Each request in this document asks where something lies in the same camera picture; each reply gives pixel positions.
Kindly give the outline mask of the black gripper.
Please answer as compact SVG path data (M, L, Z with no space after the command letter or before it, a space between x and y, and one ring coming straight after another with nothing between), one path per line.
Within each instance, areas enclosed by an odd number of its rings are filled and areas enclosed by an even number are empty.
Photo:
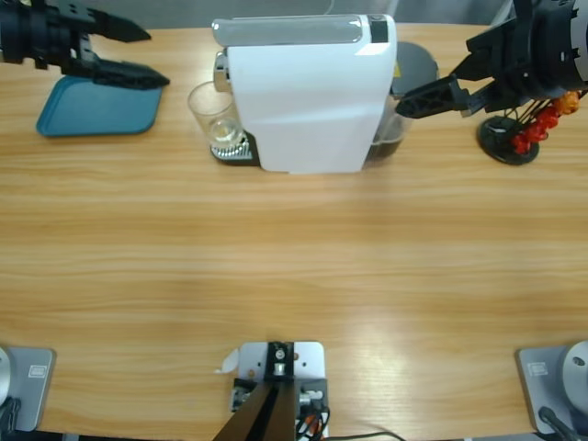
M467 40L452 74L402 96L396 112L422 119L448 111L520 107L587 88L587 3L514 1L514 17ZM470 95L458 79L491 81Z
M164 87L170 80L153 68L132 62L96 60L89 36L136 42L151 35L132 20L75 1L3 1L1 61L21 64L31 59L37 69L51 65L63 74L84 76L95 84L115 87Z

